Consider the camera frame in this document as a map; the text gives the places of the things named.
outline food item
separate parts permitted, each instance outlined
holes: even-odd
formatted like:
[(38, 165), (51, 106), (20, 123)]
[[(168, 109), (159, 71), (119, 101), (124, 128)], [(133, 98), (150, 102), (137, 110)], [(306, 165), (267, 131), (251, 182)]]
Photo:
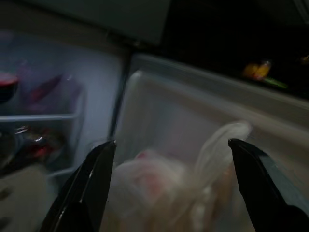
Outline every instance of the food item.
[(65, 147), (64, 136), (52, 129), (23, 126), (16, 130), (16, 134), (22, 141), (27, 156), (38, 158), (43, 163), (55, 161)]
[(264, 78), (263, 82), (274, 85), (274, 86), (278, 86), (280, 88), (288, 88), (287, 84), (277, 81), (274, 78), (271, 78), (270, 76)]
[(253, 74), (254, 80), (261, 81), (267, 77), (271, 68), (271, 62), (269, 60), (265, 60), (262, 62), (262, 65), (256, 70)]
[(48, 95), (51, 91), (54, 90), (54, 88), (56, 88), (57, 85), (59, 85), (60, 81), (61, 75), (56, 76), (33, 89), (30, 92), (31, 101), (37, 102), (46, 97), (46, 95)]
[(246, 66), (245, 70), (243, 71), (243, 75), (249, 78), (252, 78), (255, 72), (258, 70), (259, 65), (255, 63), (250, 63)]
[(212, 231), (236, 180), (228, 140), (250, 132), (245, 121), (222, 126), (202, 146), (194, 168), (152, 150), (116, 167), (108, 209), (119, 231)]

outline purple item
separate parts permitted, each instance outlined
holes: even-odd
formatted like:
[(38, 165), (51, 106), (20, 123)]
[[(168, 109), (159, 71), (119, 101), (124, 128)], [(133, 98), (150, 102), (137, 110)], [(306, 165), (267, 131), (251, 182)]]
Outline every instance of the purple item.
[(17, 72), (20, 80), (20, 102), (34, 114), (73, 113), (81, 87), (76, 81), (57, 72), (53, 64), (37, 67), (24, 61)]

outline crisper drawer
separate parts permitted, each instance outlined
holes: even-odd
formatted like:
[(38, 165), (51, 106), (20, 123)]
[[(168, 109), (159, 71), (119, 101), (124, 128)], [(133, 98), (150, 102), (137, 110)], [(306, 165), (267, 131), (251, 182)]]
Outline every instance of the crisper drawer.
[[(239, 119), (253, 126), (247, 141), (268, 153), (309, 199), (306, 127), (252, 105), (229, 101), (205, 89), (150, 72), (136, 71), (129, 79), (115, 136), (118, 144), (115, 162), (132, 159), (142, 150), (153, 148), (193, 166), (204, 142), (223, 124)], [(233, 202), (241, 205), (238, 212)], [(227, 231), (227, 228), (228, 231), (251, 231), (238, 186), (235, 186), (233, 202), (223, 214), (224, 223), (220, 223), (217, 231)], [(241, 220), (231, 220), (231, 214), (240, 214)]]

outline refrigerator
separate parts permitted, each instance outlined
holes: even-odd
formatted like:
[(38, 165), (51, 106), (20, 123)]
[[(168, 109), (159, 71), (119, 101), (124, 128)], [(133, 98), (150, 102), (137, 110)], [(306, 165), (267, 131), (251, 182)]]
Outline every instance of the refrigerator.
[[(148, 148), (191, 165), (203, 143), (219, 127), (240, 119), (253, 126), (248, 142), (269, 154), (278, 169), (309, 198), (307, 101), (163, 57), (132, 54), (125, 47), (110, 44), (100, 30), (91, 26), (27, 12), (36, 19), (33, 21), (20, 16), (25, 12), (22, 7), (15, 10), (20, 11), (16, 15), (20, 21), (1, 31), (1, 68), (13, 73), (21, 60), (38, 69), (48, 64), (52, 67), (48, 70), (65, 73), (80, 87), (74, 107), (60, 104), (51, 113), (19, 111), (18, 89), (12, 99), (0, 105), (1, 126), (48, 126), (61, 131), (70, 150), (63, 159), (60, 156), (46, 165), (46, 179), (56, 187), (30, 228), (39, 228), (47, 211), (53, 217), (47, 215), (52, 219), (44, 221), (42, 230), (56, 228), (64, 215), (62, 207), (74, 200), (86, 202), (87, 225), (100, 231), (109, 188), (102, 179), (110, 179), (113, 166)], [(18, 26), (21, 20), (25, 27)], [(71, 99), (72, 95), (67, 95), (61, 97)], [(52, 101), (56, 104), (62, 98)], [(10, 185), (11, 175), (1, 177), (2, 189)], [(3, 200), (7, 203), (1, 209), (0, 221), (5, 232), (28, 226), (27, 220), (20, 219), (27, 218), (20, 213), (26, 210), (22, 203), (14, 206), (15, 211), (7, 211), (12, 199), (20, 195), (15, 192)], [(235, 192), (235, 198), (245, 207), (237, 186)], [(60, 205), (53, 211), (50, 206), (59, 193)], [(74, 207), (70, 210), (84, 210), (79, 205)], [(250, 231), (250, 220), (248, 215), (245, 217), (248, 223), (240, 225), (242, 228), (232, 227), (234, 222), (229, 221), (227, 212), (217, 231)]]

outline white plastic bag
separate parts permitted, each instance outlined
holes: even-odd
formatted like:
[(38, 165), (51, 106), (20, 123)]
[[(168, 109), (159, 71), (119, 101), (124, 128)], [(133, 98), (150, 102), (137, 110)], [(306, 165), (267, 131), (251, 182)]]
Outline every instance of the white plastic bag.
[(109, 207), (127, 231), (211, 231), (232, 183), (233, 175), (224, 175), (233, 168), (228, 140), (245, 140), (250, 132), (245, 121), (219, 128), (193, 169), (152, 150), (139, 153), (114, 170)]

